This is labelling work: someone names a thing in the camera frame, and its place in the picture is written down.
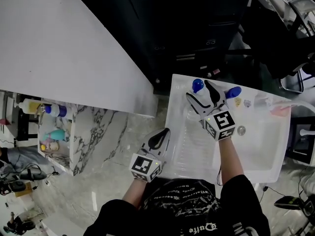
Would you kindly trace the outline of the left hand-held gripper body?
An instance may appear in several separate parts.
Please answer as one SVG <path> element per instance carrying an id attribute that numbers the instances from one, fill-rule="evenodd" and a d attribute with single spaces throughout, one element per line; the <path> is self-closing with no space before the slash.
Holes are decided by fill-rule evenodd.
<path id="1" fill-rule="evenodd" d="M 152 182 L 163 170 L 165 154 L 165 151 L 140 148 L 132 155 L 129 170 L 136 179 Z"/>

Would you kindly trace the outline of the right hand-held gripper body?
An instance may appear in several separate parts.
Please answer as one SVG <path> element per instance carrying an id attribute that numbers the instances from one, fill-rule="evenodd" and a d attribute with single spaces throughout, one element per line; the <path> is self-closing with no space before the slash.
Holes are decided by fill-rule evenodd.
<path id="1" fill-rule="evenodd" d="M 202 118 L 201 125 L 216 142 L 233 136 L 236 131 L 233 112 L 226 104 Z"/>

